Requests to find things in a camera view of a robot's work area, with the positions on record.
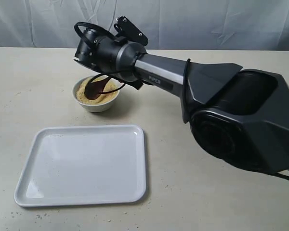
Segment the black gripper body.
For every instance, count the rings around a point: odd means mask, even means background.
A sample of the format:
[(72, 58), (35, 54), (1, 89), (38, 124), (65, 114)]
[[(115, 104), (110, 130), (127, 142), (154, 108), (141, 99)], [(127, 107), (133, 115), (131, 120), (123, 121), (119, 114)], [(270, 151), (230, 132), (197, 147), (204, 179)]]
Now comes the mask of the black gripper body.
[(119, 72), (118, 54), (122, 48), (122, 37), (109, 36), (102, 31), (86, 28), (75, 29), (80, 38), (75, 61), (96, 72)]

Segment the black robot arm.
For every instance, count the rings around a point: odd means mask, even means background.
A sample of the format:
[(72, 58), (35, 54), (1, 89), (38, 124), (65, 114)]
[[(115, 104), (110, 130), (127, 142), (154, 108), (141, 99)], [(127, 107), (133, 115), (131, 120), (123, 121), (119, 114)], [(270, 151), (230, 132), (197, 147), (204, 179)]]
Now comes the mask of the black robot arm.
[(179, 97), (183, 121), (210, 155), (278, 178), (289, 171), (289, 86), (280, 74), (151, 55), (139, 41), (89, 23), (74, 29), (79, 64), (123, 85)]

